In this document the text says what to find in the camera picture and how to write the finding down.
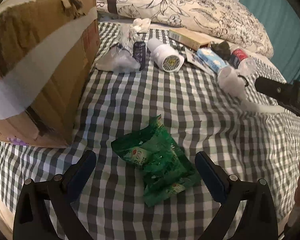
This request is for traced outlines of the white tissue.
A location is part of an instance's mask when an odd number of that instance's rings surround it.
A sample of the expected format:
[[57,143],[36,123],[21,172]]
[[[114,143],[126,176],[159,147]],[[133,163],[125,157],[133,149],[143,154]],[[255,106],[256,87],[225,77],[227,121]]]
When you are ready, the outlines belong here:
[[133,23],[131,28],[136,32],[136,33],[147,33],[151,25],[151,19],[150,18],[136,18]]

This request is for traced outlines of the small black pouch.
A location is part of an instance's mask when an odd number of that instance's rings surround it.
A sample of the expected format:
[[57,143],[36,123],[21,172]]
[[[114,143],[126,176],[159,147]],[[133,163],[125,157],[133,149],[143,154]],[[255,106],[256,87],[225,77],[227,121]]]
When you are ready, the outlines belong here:
[[231,51],[227,41],[221,43],[211,43],[211,50],[225,61],[230,60]]

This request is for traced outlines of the checkered bed sheet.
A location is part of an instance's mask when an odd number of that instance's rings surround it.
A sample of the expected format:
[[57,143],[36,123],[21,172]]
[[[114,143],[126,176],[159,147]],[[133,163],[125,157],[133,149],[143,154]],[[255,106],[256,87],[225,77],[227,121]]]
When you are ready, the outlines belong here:
[[219,208],[205,185],[147,207],[140,172],[111,149],[112,141],[146,127],[153,116],[162,117],[190,160],[205,151],[241,180],[264,178],[278,220],[290,213],[299,177],[300,118],[289,111],[246,112],[214,76],[189,64],[166,73],[152,62],[138,73],[91,71],[71,147],[0,142],[0,200],[15,211],[25,179],[48,180],[91,149],[96,168],[73,208],[94,239],[197,239]]

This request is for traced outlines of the floral duvet roll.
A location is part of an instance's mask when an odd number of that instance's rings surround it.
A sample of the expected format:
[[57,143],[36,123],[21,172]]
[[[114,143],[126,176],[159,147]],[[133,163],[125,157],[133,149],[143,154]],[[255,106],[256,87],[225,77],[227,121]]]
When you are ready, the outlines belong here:
[[274,48],[263,24],[234,0],[96,0],[99,11],[184,27],[227,40],[267,58]]

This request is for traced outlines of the white sachet dark label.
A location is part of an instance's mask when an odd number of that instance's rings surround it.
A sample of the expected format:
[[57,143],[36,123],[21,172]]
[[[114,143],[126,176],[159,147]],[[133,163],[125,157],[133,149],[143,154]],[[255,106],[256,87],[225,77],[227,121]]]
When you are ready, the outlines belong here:
[[202,60],[192,51],[190,51],[189,49],[185,48],[185,54],[186,54],[186,58],[187,61],[191,64],[193,64],[194,66],[203,69],[204,64],[202,62]]

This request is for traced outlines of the blue white tissue pack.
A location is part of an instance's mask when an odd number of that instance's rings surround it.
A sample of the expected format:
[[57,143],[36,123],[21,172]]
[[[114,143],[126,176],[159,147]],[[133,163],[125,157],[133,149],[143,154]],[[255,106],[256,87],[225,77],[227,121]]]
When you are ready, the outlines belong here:
[[200,48],[197,50],[196,55],[216,74],[218,74],[222,68],[228,66],[228,64],[210,48]]

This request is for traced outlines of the white round bottle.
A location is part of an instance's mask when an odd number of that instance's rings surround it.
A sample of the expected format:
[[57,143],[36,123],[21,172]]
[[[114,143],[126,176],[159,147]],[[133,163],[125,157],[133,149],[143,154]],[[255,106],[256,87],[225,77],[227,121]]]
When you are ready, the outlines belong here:
[[178,72],[185,59],[170,45],[162,43],[157,38],[150,38],[147,48],[151,52],[151,57],[157,66],[167,72]]

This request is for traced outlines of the white foam strip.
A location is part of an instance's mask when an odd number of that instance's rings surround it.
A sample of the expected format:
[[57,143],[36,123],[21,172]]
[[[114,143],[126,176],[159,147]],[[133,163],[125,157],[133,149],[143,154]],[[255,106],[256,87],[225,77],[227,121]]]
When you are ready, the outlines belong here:
[[262,114],[280,114],[285,112],[285,109],[279,105],[276,106],[261,105],[258,103],[250,102],[248,100],[243,100],[241,102],[240,108],[243,111],[262,113]]

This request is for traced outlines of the brown kraft paper box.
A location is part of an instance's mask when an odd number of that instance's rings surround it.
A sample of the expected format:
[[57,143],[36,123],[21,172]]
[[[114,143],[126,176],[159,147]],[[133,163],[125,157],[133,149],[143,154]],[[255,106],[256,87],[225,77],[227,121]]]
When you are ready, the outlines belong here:
[[186,28],[170,29],[168,32],[169,38],[197,51],[200,48],[209,48],[211,40],[204,38],[194,31]]

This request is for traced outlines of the white plush toy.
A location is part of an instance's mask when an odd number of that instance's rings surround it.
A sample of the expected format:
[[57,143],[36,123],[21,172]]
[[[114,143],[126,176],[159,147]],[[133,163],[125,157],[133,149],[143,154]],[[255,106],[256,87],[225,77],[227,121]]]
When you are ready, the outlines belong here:
[[218,72],[217,82],[219,87],[230,96],[241,100],[246,99],[245,88],[249,86],[247,79],[240,75],[234,68],[227,66]]

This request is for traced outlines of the teal curtain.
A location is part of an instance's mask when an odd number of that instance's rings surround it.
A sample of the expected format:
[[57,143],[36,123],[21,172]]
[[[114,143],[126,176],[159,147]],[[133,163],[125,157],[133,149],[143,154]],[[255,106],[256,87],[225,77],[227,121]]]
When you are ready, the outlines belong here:
[[271,62],[288,82],[300,81],[300,19],[286,0],[239,0],[264,25],[274,48]]

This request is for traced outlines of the crinkled plastic wrapper pack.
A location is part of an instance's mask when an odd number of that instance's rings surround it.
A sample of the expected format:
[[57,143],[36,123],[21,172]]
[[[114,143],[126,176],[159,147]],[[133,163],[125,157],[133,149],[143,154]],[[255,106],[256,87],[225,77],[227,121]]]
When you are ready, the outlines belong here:
[[136,30],[120,25],[117,42],[94,64],[97,70],[114,73],[139,72],[146,66],[146,44]]

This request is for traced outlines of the green snack bag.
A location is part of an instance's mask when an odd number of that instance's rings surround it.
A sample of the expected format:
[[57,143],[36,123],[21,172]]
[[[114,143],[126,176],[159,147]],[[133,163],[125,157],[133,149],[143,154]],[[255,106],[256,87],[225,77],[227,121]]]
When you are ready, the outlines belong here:
[[143,200],[149,207],[201,181],[194,165],[168,133],[161,115],[151,118],[147,127],[112,141],[111,148],[140,170]]

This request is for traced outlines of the cardboard box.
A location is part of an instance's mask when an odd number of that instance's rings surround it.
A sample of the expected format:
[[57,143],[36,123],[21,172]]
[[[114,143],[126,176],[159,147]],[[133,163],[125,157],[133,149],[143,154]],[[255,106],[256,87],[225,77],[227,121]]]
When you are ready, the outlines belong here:
[[0,141],[64,148],[100,47],[96,0],[33,0],[0,13]]

